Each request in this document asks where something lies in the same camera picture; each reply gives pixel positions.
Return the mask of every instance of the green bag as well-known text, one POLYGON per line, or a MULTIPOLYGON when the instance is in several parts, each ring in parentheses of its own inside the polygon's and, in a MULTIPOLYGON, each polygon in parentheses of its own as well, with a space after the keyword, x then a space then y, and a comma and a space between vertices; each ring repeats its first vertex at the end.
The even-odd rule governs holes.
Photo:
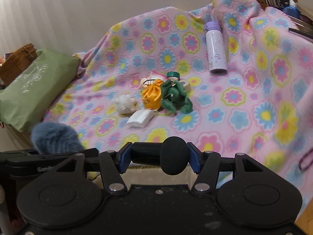
POLYGON ((37 59, 0 91, 0 121, 19 132, 30 132, 41 121, 77 73, 77 57, 51 49, 39 49, 37 54, 37 59))

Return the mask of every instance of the green plush toy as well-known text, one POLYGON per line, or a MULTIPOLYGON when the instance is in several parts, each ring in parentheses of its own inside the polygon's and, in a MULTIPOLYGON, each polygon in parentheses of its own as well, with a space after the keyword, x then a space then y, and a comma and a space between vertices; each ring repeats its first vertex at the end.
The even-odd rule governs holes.
POLYGON ((161 106, 173 113, 180 109, 181 113, 190 113, 192 111, 192 102, 187 96, 187 92, 179 81, 165 81, 161 85, 161 106))

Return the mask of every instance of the blue fluffy ball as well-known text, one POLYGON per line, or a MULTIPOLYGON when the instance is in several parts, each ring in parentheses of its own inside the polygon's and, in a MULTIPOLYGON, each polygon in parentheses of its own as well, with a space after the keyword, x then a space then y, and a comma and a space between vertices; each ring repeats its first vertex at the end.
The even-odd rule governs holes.
POLYGON ((39 154, 63 154, 82 151, 76 131, 67 125, 43 122, 32 130, 32 144, 39 154))

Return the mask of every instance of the white thermos bottle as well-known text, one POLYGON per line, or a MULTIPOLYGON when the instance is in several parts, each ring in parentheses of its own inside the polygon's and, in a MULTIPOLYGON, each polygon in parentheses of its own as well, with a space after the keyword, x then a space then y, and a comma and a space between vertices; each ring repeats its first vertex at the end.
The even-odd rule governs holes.
POLYGON ((213 74, 227 73, 227 63, 223 45, 221 27, 211 21, 204 26, 205 40, 207 42, 209 70, 213 74))

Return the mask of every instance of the pink blanket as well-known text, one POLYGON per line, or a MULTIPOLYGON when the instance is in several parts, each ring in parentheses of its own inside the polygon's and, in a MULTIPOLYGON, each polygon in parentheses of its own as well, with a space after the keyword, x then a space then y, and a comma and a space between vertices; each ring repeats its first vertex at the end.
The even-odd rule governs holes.
POLYGON ((84 54, 83 77, 45 120, 72 126, 85 147, 100 151, 176 135, 201 151, 245 152, 294 184, 306 206, 313 168, 301 172, 298 163, 313 147, 313 44, 290 34, 296 26, 277 9, 263 11, 255 0, 212 1, 191 13, 169 7, 113 26, 84 54), (208 71, 203 24, 212 20, 222 27, 228 61, 228 75, 220 77, 208 71), (151 70, 188 80, 194 110, 163 111, 146 128, 128 128, 113 99, 130 93, 142 107, 140 79, 151 70))

